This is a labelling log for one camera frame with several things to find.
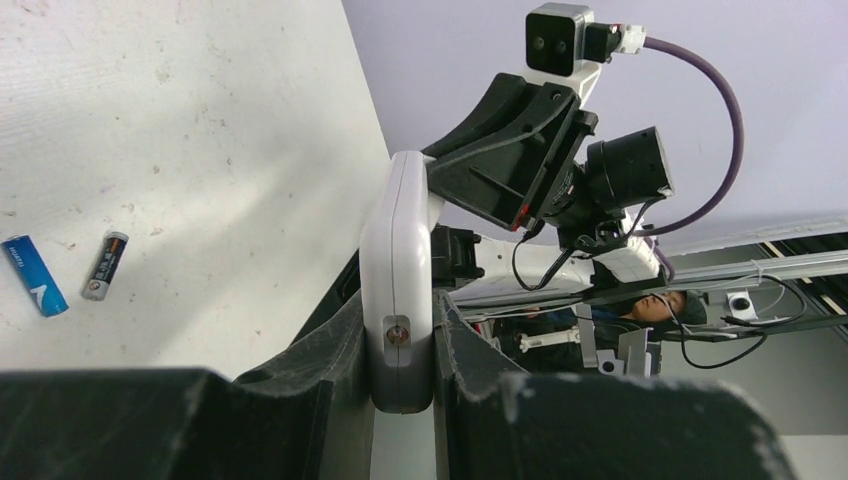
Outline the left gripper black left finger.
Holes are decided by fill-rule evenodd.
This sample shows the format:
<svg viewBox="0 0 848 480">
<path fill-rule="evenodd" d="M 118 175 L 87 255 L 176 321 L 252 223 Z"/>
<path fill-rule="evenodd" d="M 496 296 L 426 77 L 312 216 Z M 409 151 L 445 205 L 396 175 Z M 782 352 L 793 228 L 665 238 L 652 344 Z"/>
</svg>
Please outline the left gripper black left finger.
<svg viewBox="0 0 848 480">
<path fill-rule="evenodd" d="M 363 309 L 229 381 L 204 369 L 1 378 L 5 479 L 365 479 L 374 408 Z"/>
</svg>

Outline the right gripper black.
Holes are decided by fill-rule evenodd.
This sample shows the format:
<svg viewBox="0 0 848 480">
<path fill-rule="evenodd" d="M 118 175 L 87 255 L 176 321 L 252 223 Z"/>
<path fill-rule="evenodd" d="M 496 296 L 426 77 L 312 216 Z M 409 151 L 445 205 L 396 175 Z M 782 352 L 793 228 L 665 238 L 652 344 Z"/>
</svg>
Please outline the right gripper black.
<svg viewBox="0 0 848 480">
<path fill-rule="evenodd" d="M 430 192 L 505 230 L 591 229 L 600 209 L 575 157 L 598 117 L 558 117 L 579 105 L 568 86 L 497 74 L 466 118 L 423 149 L 435 158 L 426 166 Z"/>
</svg>

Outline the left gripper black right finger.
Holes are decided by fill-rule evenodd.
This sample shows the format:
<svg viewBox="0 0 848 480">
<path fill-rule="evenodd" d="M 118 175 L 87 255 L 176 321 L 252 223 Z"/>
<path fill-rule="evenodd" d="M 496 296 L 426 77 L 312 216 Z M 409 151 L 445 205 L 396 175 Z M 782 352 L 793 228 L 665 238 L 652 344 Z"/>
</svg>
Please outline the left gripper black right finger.
<svg viewBox="0 0 848 480">
<path fill-rule="evenodd" d="M 531 374 L 433 295 L 440 479 L 793 479 L 758 406 L 722 382 Z"/>
</svg>

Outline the white remote control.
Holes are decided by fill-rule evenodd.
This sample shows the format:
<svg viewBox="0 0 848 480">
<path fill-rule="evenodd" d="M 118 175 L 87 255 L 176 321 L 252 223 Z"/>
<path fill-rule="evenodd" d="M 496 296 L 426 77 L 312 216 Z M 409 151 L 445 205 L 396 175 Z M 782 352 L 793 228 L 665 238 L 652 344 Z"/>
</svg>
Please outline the white remote control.
<svg viewBox="0 0 848 480">
<path fill-rule="evenodd" d="M 388 414 L 419 413 L 433 398 L 431 232 L 441 205 L 430 198 L 427 161 L 418 151 L 393 156 L 360 236 L 370 395 Z"/>
</svg>

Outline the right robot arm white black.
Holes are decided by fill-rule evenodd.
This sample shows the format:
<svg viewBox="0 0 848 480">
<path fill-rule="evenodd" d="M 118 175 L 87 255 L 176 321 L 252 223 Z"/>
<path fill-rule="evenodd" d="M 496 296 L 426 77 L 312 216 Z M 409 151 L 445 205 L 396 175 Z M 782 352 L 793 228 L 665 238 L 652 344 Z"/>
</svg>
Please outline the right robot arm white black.
<svg viewBox="0 0 848 480">
<path fill-rule="evenodd" d="M 660 135 L 648 127 L 587 144 L 597 122 L 574 89 L 500 73 L 470 114 L 424 149 L 436 196 L 527 238 L 545 227 L 556 231 L 558 255 L 538 280 L 514 269 L 523 292 L 550 289 L 556 274 L 584 266 L 587 280 L 572 289 L 581 299 L 629 296 L 670 281 L 640 217 L 627 213 L 672 195 Z"/>
</svg>

